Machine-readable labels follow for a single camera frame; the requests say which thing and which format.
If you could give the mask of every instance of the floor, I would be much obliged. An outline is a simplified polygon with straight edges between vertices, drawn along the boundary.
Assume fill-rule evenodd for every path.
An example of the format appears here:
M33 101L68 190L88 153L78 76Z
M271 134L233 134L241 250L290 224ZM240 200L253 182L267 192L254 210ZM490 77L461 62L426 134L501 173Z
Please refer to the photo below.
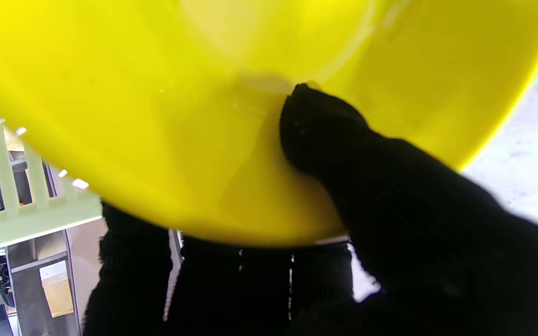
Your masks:
M488 189L511 211L538 223L538 80L463 174ZM361 300L376 291L378 284L356 260L352 266L354 296Z

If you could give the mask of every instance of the yellow plastic basin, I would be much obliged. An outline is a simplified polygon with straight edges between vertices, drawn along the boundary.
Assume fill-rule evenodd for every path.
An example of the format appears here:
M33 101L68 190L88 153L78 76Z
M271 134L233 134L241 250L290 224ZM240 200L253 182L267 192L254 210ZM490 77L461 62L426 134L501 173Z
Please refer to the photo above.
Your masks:
M282 157L295 83L460 169L537 67L538 0L0 0L6 125L120 208L243 245L344 233Z

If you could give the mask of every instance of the gloved hand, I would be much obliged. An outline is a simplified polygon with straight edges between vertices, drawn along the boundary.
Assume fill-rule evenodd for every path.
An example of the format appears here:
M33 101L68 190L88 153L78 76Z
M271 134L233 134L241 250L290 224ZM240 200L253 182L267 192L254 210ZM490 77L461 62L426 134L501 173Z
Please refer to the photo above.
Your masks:
M318 178L367 272L360 304L303 317L295 335L538 335L538 226L343 100L298 85L280 138Z

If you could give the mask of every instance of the black knit glove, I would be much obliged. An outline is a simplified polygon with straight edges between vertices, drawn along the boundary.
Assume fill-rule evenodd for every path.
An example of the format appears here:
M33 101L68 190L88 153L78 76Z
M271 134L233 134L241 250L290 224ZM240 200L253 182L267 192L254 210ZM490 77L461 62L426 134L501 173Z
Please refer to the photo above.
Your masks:
M294 334L538 335L538 226L307 85L286 99L280 138L292 165L325 186L382 286L302 318Z

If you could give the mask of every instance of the white plastic crate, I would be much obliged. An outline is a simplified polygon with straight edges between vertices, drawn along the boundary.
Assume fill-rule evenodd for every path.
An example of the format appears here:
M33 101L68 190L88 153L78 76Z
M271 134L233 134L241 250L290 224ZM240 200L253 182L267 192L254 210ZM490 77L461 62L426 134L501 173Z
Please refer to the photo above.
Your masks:
M4 123L0 120L0 197L5 206L0 211L0 247L101 217L98 196L78 190L68 176L56 179L58 184L54 187L59 191L58 196L50 198L40 155L27 145L23 147L32 195L32 203L26 205L21 205L18 198Z

